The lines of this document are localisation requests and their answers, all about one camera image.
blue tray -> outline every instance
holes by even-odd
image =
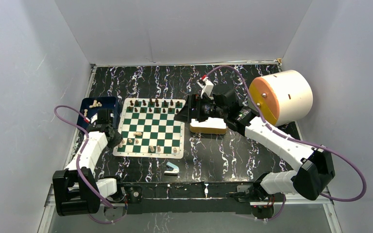
[[[96,108],[89,108],[90,105],[94,103],[94,100],[101,102],[102,107],[96,107]],[[114,122],[113,127],[115,129],[118,128],[119,124],[119,104],[118,99],[116,97],[97,97],[97,98],[85,98],[82,100],[81,108],[79,111],[83,114],[84,109],[87,109],[87,115],[86,117],[91,119],[93,117],[98,109],[112,109],[114,111]],[[82,117],[78,117],[78,121],[76,123],[77,125],[81,126],[82,128],[86,129],[89,124],[84,121]]]

marble table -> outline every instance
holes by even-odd
[[[198,93],[196,81],[214,66],[98,67],[90,97],[115,96],[120,104],[125,98],[183,99]],[[279,72],[277,65],[235,65],[246,82]],[[226,83],[247,104],[247,94],[239,77],[225,69],[211,75],[214,85]],[[265,172],[291,170],[277,155],[256,141],[228,130],[225,135],[191,133],[186,124],[182,159],[115,157],[106,148],[96,165],[96,176],[119,175],[124,182],[240,182],[256,180]],[[294,122],[280,127],[299,138]],[[76,150],[82,141],[76,142]],[[178,177],[165,176],[166,162],[177,165]]]

white wall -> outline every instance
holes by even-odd
[[[54,1],[0,0],[0,233],[36,232],[90,66]],[[76,120],[76,114],[62,112]]]
[[[56,0],[97,65],[281,58],[311,0]]]
[[[283,59],[314,93],[311,112],[300,123],[305,139],[344,153],[363,171],[366,196],[335,202],[343,232],[373,232],[373,1],[313,0]],[[331,194],[352,197],[358,176],[335,159]]]

chessboard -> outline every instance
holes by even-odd
[[[113,155],[181,159],[185,124],[174,116],[184,104],[185,100],[125,99],[118,126],[123,142]]]

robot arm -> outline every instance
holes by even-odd
[[[274,131],[286,135],[287,138],[274,134],[256,112],[239,103],[235,90],[227,85],[213,87],[206,77],[198,83],[204,86],[202,93],[189,95],[175,120],[190,123],[192,119],[202,122],[209,117],[223,118],[231,130],[261,143],[293,168],[292,171],[261,175],[248,195],[263,200],[275,193],[299,193],[309,200],[315,200],[333,179],[335,172],[330,153],[291,142],[287,140],[290,135],[271,126]],[[213,99],[208,97],[211,94],[205,88],[208,84],[209,89],[213,89]]]
[[[112,127],[113,117],[111,110],[98,110],[97,119],[87,128],[89,140],[79,160],[85,178],[104,198],[124,195],[123,190],[118,193],[118,177],[98,181],[94,178],[95,165],[103,149],[113,148],[122,141],[122,136]],[[56,171],[52,177],[56,210],[60,216],[96,213],[100,207],[100,199],[78,175],[76,159],[77,156],[64,170]]]

